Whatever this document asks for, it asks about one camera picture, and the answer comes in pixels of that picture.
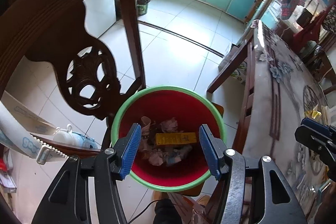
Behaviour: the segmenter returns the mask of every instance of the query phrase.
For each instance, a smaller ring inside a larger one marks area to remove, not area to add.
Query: person's leg
[[[182,224],[182,219],[170,199],[159,200],[155,205],[153,224]]]

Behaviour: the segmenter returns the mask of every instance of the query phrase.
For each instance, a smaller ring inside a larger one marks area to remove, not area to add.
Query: trash bin
[[[127,135],[134,122],[147,116],[162,122],[175,117],[179,130],[196,132],[206,123],[215,137],[226,141],[223,119],[214,105],[197,93],[175,86],[156,86],[132,95],[118,110],[111,129],[112,146]],[[187,158],[172,166],[154,166],[137,153],[130,175],[139,183],[161,192],[191,189],[210,177],[199,143]]]
[[[150,1],[151,0],[136,0],[139,16],[147,14],[148,3]]]

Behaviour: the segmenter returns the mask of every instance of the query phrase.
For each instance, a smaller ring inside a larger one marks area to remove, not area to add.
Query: green rim
[[[176,91],[188,94],[188,95],[198,99],[200,102],[202,102],[213,114],[213,116],[214,116],[214,118],[217,122],[218,128],[219,128],[220,137],[223,140],[223,142],[226,143],[226,128],[225,128],[225,125],[223,123],[221,114],[218,112],[218,110],[214,107],[214,105],[210,101],[208,101],[207,99],[198,95],[197,93],[193,92],[192,90],[181,88],[179,86],[164,86],[163,85],[163,86],[154,86],[154,87],[151,87],[151,88],[141,90],[141,91],[133,94],[130,98],[128,98],[126,100],[125,103],[123,103],[123,105],[119,108],[117,114],[115,115],[115,118],[114,118],[114,121],[113,121],[113,124],[112,124],[112,129],[111,129],[112,146],[115,145],[115,143],[117,142],[117,140],[119,138],[120,122],[121,122],[121,119],[124,116],[125,112],[127,111],[127,109],[140,97],[142,97],[142,96],[144,96],[148,93],[159,91],[159,90],[176,90]],[[179,191],[184,191],[184,190],[191,189],[191,188],[199,185],[200,183],[204,182],[207,178],[210,177],[210,171],[208,170],[201,177],[199,177],[197,180],[194,180],[193,182],[190,182],[190,183],[184,184],[184,185],[180,185],[180,186],[176,186],[176,187],[167,187],[167,186],[161,186],[161,185],[155,185],[155,184],[149,183],[149,182],[141,179],[140,177],[138,177],[132,171],[131,171],[130,175],[137,182],[141,183],[142,185],[144,185],[144,186],[146,186],[150,189],[161,191],[161,192],[179,192]]]

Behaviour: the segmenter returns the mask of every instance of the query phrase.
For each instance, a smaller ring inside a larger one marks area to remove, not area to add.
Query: chair backrest
[[[0,17],[0,95],[26,55],[31,61],[53,65],[60,91],[74,110],[101,120],[113,117],[131,94],[146,86],[135,0],[120,0],[120,5],[136,77],[129,92],[120,94],[110,50],[85,31],[83,0],[18,0]],[[91,52],[79,57],[87,47],[92,47]],[[72,61],[73,76],[67,80]],[[101,81],[100,64],[105,74]],[[87,85],[95,88],[89,99],[80,96]]]

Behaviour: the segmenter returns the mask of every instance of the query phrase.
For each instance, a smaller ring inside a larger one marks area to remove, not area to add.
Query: table
[[[320,86],[298,56],[260,20],[208,88],[214,92],[247,58],[247,76],[241,116],[233,149],[244,156],[269,155],[285,175],[305,215],[313,209],[325,182],[325,165],[294,133],[305,115],[327,106]],[[320,123],[327,123],[322,115]]]

